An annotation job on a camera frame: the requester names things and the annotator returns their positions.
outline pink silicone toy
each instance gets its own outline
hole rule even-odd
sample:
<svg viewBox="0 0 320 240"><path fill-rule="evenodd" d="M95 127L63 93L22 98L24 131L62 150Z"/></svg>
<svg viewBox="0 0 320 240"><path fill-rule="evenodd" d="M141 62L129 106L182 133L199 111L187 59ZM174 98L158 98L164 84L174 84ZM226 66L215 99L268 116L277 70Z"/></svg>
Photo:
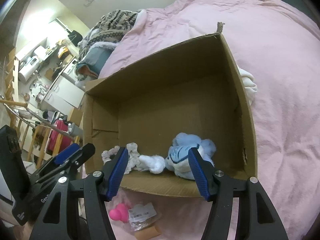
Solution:
<svg viewBox="0 0 320 240"><path fill-rule="evenodd" d="M129 221L128 208L124 203L120 203L115 209L111 209L109 212L109 217L114 221L122 221L127 223Z"/></svg>

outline white towel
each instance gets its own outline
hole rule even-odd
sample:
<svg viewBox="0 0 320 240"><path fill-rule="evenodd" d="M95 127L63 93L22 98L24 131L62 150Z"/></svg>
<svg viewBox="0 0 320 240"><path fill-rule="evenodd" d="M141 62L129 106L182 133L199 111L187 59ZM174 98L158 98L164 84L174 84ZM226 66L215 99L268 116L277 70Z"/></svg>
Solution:
<svg viewBox="0 0 320 240"><path fill-rule="evenodd" d="M255 94L258 90L257 85L253 82L254 77L249 72L247 72L239 67L238 67L238 70L240 72L242 83L244 85L244 89L247 94L247 98L249 100L249 105L251 105L251 103L254 101Z"/></svg>

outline pink blanket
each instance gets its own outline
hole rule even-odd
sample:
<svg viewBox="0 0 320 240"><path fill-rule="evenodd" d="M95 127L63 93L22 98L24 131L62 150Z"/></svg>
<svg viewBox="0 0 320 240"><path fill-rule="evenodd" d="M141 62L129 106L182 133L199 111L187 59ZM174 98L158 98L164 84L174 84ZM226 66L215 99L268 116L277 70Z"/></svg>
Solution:
<svg viewBox="0 0 320 240"><path fill-rule="evenodd" d="M176 0L141 14L100 78L165 47L213 33L218 21L225 23L222 33L238 66L253 74L258 86L251 106L258 178L289 238L301 239L320 211L320 31L306 15L280 0ZM155 240L201 239L210 211L204 200L122 190L114 202L123 195L152 201L162 211L163 233ZM234 239L236 212L229 239ZM113 228L118 239L135 239L119 224Z"/></svg>

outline clear plastic packaging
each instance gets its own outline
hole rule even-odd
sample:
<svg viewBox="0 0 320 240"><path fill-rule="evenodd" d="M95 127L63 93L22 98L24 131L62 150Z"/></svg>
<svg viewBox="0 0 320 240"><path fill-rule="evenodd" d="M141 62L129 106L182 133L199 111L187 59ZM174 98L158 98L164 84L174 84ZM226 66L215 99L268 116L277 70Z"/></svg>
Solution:
<svg viewBox="0 0 320 240"><path fill-rule="evenodd" d="M129 212L129 223L133 231L146 228L161 218L162 214L156 210L151 202L134 205Z"/></svg>

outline cabinet door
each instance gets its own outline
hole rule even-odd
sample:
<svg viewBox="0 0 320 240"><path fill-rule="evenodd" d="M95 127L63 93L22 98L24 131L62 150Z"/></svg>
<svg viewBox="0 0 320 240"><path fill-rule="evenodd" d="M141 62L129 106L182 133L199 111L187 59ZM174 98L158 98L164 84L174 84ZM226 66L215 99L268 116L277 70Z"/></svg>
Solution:
<svg viewBox="0 0 320 240"><path fill-rule="evenodd" d="M69 80L60 76L53 86L53 91L75 108L79 108L84 91L76 87Z"/></svg>
<svg viewBox="0 0 320 240"><path fill-rule="evenodd" d="M44 101L52 106L55 110L60 111L61 113L68 115L70 114L73 106L66 102L64 99L59 97L55 92L49 91Z"/></svg>

